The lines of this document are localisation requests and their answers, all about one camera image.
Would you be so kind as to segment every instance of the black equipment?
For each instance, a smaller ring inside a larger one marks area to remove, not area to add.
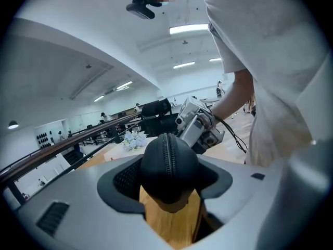
[[[167,98],[146,104],[142,108],[143,117],[164,116],[167,113],[171,113],[171,104]]]
[[[257,113],[255,106],[252,107],[251,114],[255,117],[255,114]]]
[[[148,137],[157,137],[162,133],[177,134],[177,116],[178,114],[171,114],[159,118],[144,119],[141,123],[141,129]]]
[[[147,5],[161,7],[162,3],[151,0],[133,0],[131,4],[126,6],[126,10],[142,19],[153,19],[155,14],[147,8]]]
[[[176,213],[184,208],[196,187],[196,153],[174,134],[161,134],[148,144],[141,161],[142,186],[161,209]]]

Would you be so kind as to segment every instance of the person in background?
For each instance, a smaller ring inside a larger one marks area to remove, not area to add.
[[[248,113],[252,112],[252,109],[254,107],[254,103],[255,103],[255,95],[254,93],[251,95],[251,98],[249,100],[249,106],[248,106]]]
[[[25,200],[28,200],[29,199],[29,194],[25,194],[25,193],[22,193],[23,197]]]
[[[102,112],[102,114],[100,114],[101,117],[103,117],[105,122],[111,121],[113,120],[113,118],[111,117],[111,115],[105,115],[104,112]]]
[[[219,82],[217,83],[216,91],[217,91],[218,89],[220,90],[220,97],[221,97],[221,92],[222,92],[223,94],[225,94],[225,90],[223,90],[222,82],[221,82],[221,81],[219,81]]]
[[[221,89],[219,88],[219,84],[218,84],[218,83],[217,83],[217,87],[216,87],[216,94],[217,94],[217,97],[218,97],[218,98],[221,98],[221,97],[222,97]]]
[[[60,141],[65,140],[65,137],[61,134],[61,131],[59,131],[58,134],[59,134],[59,140]]]
[[[45,185],[45,182],[41,181],[40,179],[39,180],[39,186],[44,186]]]
[[[139,113],[139,112],[142,111],[142,109],[139,108],[139,105],[140,105],[139,103],[136,103],[136,105],[135,105],[134,111],[135,111],[136,113]]]

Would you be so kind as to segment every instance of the fluorescent light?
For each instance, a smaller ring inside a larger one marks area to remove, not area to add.
[[[104,97],[104,95],[101,95],[98,99],[94,100],[94,102],[97,102],[98,100],[101,100]]]
[[[121,87],[120,89],[117,89],[116,91],[122,91],[122,90],[126,90],[128,88],[129,88],[128,86],[124,86],[124,87]]]
[[[190,63],[186,63],[186,64],[181,64],[181,65],[174,66],[173,68],[174,68],[174,69],[178,69],[178,68],[182,68],[182,67],[186,67],[186,66],[193,65],[194,63],[195,63],[195,62],[190,62]]]
[[[208,30],[208,24],[194,24],[170,28],[170,34],[176,34],[187,31],[204,31]]]
[[[121,88],[123,88],[124,86],[130,85],[130,84],[132,84],[132,83],[133,83],[132,81],[129,81],[128,83],[125,83],[125,84],[123,84],[123,85],[117,87],[116,89],[117,89],[117,90],[118,90],[118,89],[121,89]]]
[[[209,60],[209,62],[213,62],[213,61],[221,61],[221,58],[212,58],[211,60]]]

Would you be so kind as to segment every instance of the wall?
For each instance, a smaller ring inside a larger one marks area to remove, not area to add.
[[[100,103],[89,104],[83,101],[44,98],[31,103],[4,107],[0,114],[0,123],[4,123],[0,128],[0,169],[40,147],[36,140],[37,134],[35,134],[34,128],[68,118],[69,123],[71,123],[70,127],[73,127],[72,132],[75,132],[75,129],[82,130],[86,128],[87,123],[92,121],[92,116],[94,116],[94,121],[97,124],[100,119],[100,106]],[[12,119],[15,119],[20,125],[17,130],[8,130],[6,127],[6,123],[9,123]],[[58,131],[62,127],[61,122],[57,125],[59,126],[55,127],[56,134],[52,132],[55,139],[58,139]]]
[[[0,169],[39,149],[32,128],[13,131],[0,138]]]
[[[102,107],[105,114],[112,115],[135,107],[136,103],[141,105],[158,100],[158,89],[143,86],[139,89],[126,89],[114,92],[103,99]]]
[[[198,99],[216,97],[216,86],[222,81],[224,90],[227,90],[234,81],[234,74],[223,74],[221,63],[211,64],[208,67],[185,67],[158,75],[161,91],[159,97],[166,97],[172,102],[181,104],[188,96]]]
[[[53,138],[55,143],[59,142],[59,134],[58,134],[59,131],[61,131],[61,133],[65,137],[67,136],[67,133],[65,133],[64,128],[62,126],[61,120],[34,128],[35,137],[42,133],[46,133],[48,138],[48,141],[46,143],[51,143],[50,138]]]

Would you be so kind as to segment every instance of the wooden handrail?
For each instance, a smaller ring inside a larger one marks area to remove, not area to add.
[[[40,149],[37,149],[37,150],[31,152],[30,154],[27,154],[27,155],[21,157],[20,159],[18,159],[18,160],[16,160],[15,162],[11,163],[11,164],[8,165],[7,167],[4,167],[2,170],[0,170],[0,174],[1,174],[3,171],[5,171],[6,169],[8,169],[8,168],[12,167],[13,165],[15,165],[16,163],[20,162],[21,160],[27,158],[28,156],[32,156],[33,154],[37,153],[38,151],[40,151]]]
[[[94,136],[97,133],[100,133],[102,131],[105,131],[112,126],[115,126],[117,124],[121,124],[123,122],[127,122],[137,116],[140,116],[141,113],[135,113],[132,115],[125,116],[121,119],[115,119],[112,121],[109,121],[105,124],[102,124],[97,127],[93,127],[85,132],[79,133],[78,135],[75,135],[73,137],[69,137],[66,140],[63,140],[55,145],[49,146],[45,149],[40,150],[39,153],[36,153],[35,155],[32,155],[25,160],[22,160],[18,164],[13,165],[8,171],[3,173],[0,176],[0,186],[1,189],[5,188],[9,183],[15,181],[17,178],[25,174],[27,171],[41,165],[42,163],[46,162],[51,157],[61,153],[63,150],[68,149],[78,143],[80,143],[82,140],[89,138],[91,136]]]

